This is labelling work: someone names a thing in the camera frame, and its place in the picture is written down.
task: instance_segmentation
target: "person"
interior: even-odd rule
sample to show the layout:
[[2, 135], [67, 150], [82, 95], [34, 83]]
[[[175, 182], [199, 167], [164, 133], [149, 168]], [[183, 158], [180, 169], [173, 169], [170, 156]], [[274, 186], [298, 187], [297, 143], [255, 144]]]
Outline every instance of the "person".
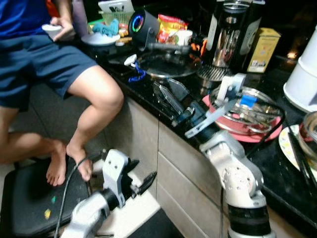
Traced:
[[[50, 153], [47, 182], [57, 186], [65, 181], [66, 154], [76, 163], [86, 157], [85, 143], [114, 119], [123, 94], [107, 72], [67, 43], [75, 35], [70, 0], [54, 3], [58, 18], [51, 18], [45, 0], [0, 0], [0, 163]], [[63, 27], [53, 40], [42, 30], [49, 23]], [[9, 132], [17, 113], [27, 109], [30, 86], [39, 82], [63, 98], [75, 95], [91, 103], [67, 145], [36, 133]], [[92, 162], [78, 170], [89, 180]]]

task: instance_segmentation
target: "blue shirt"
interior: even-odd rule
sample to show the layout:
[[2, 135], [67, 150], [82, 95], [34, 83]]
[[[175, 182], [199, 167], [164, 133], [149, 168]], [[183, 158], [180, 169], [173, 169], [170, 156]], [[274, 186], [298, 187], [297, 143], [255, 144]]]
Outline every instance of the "blue shirt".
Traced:
[[0, 40], [44, 34], [50, 20], [45, 0], [0, 0]]

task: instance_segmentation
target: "blue shorts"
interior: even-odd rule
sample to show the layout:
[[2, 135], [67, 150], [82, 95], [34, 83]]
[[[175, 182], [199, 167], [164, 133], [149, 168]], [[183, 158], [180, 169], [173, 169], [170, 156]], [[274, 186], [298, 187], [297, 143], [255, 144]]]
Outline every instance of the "blue shorts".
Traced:
[[95, 61], [74, 46], [56, 44], [47, 35], [0, 41], [0, 106], [27, 110], [30, 87], [45, 83], [63, 98]]

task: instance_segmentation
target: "bottle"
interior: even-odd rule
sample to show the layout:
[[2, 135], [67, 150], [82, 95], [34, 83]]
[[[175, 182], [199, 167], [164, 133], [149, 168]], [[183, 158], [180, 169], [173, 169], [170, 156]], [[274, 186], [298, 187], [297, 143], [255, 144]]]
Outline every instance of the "bottle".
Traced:
[[80, 37], [88, 34], [88, 22], [83, 0], [73, 0], [73, 21], [75, 31]]

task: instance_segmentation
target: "chopsticks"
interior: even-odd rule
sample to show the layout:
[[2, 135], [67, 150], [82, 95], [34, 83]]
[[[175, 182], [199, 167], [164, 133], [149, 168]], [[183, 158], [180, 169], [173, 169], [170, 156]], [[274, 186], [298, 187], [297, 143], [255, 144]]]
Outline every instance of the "chopsticks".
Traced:
[[300, 171], [304, 177], [305, 183], [308, 187], [310, 187], [312, 184], [312, 186], [317, 190], [317, 182], [315, 180], [315, 177], [312, 173], [311, 167], [309, 166], [305, 156], [304, 156], [304, 151], [301, 148], [292, 128], [289, 126], [289, 140], [292, 146], [292, 149], [294, 151], [294, 156], [296, 159], [296, 162], [300, 168]]

